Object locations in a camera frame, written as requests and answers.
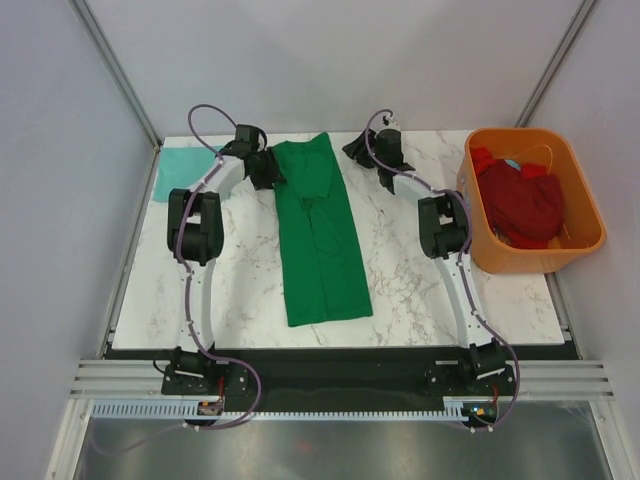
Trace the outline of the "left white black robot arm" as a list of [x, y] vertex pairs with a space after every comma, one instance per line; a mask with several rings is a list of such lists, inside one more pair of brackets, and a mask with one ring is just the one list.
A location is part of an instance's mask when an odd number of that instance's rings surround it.
[[167, 247], [184, 269], [186, 325], [176, 353], [193, 361], [184, 379], [198, 393], [211, 392], [220, 378], [218, 367], [207, 360], [213, 358], [215, 346], [213, 274], [225, 241], [222, 202], [246, 179], [256, 191], [286, 183], [266, 133], [257, 126], [237, 125], [234, 138], [213, 153], [214, 166], [193, 186], [171, 190], [167, 209]]

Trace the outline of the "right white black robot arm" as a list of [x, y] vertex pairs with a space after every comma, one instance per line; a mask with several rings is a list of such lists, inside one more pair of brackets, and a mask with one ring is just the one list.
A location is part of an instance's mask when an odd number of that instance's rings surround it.
[[505, 372], [507, 352], [484, 318], [473, 281], [471, 221], [464, 200], [454, 190], [436, 189], [419, 178], [404, 161], [402, 134], [397, 127], [380, 131], [367, 127], [342, 151], [360, 166], [376, 169], [382, 187], [416, 207], [419, 243], [444, 280], [458, 343], [463, 348], [459, 384], [469, 393], [483, 392], [494, 376]]

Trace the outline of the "green t shirt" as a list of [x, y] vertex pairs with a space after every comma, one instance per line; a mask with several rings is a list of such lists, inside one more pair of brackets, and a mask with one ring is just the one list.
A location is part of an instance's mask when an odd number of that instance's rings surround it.
[[273, 147], [287, 323], [299, 327], [373, 314], [358, 234], [329, 134]]

